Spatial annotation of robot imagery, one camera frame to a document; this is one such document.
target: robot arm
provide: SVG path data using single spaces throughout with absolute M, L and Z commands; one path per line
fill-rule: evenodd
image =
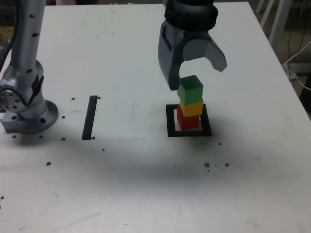
M 224 54 L 208 34 L 218 15 L 213 3 L 164 0 L 166 20 L 161 26 L 158 58 L 171 90 L 179 87 L 184 61 L 206 57 L 215 69 L 226 68 Z M 0 81 L 0 105 L 7 110 L 2 124 L 7 132 L 38 133 L 58 118 L 56 105 L 43 98 L 43 67 L 36 60 L 45 1 L 16 0 L 16 4 L 11 62 Z
M 208 31 L 216 24 L 218 11 L 214 0 L 164 0 L 165 18 L 158 46 L 159 64 L 170 90 L 177 90 L 179 70 L 184 61 L 208 58 L 222 72 L 225 55 Z
M 16 0 L 16 26 L 9 67 L 0 81 L 0 104 L 7 132 L 38 133 L 58 118 L 55 104 L 42 95 L 43 67 L 36 60 L 44 0 Z

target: green cube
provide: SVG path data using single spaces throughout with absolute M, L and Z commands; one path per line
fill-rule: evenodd
M 193 104 L 202 101 L 203 84 L 196 75 L 180 79 L 180 85 L 177 95 L 184 105 Z

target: stacked cubes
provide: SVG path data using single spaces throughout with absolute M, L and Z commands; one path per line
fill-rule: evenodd
M 197 128 L 203 111 L 203 84 L 195 75 L 181 78 L 177 94 L 180 98 L 177 108 L 180 129 Z

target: black square outline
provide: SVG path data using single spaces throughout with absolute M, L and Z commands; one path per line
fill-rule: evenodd
M 178 108 L 178 104 L 166 104 L 166 122 L 167 122 L 167 137 L 207 137 L 212 136 L 210 130 L 209 119 L 205 104 L 201 118 L 201 131 L 176 131 L 174 110 Z

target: table surface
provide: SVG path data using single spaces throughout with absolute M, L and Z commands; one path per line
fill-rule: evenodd
M 43 93 L 66 118 L 15 139 L 0 127 L 1 232 L 311 231 L 310 120 L 248 3 L 215 6 L 228 67 L 181 67 L 204 84 L 213 137 L 199 138 L 167 137 L 162 5 L 46 7 Z

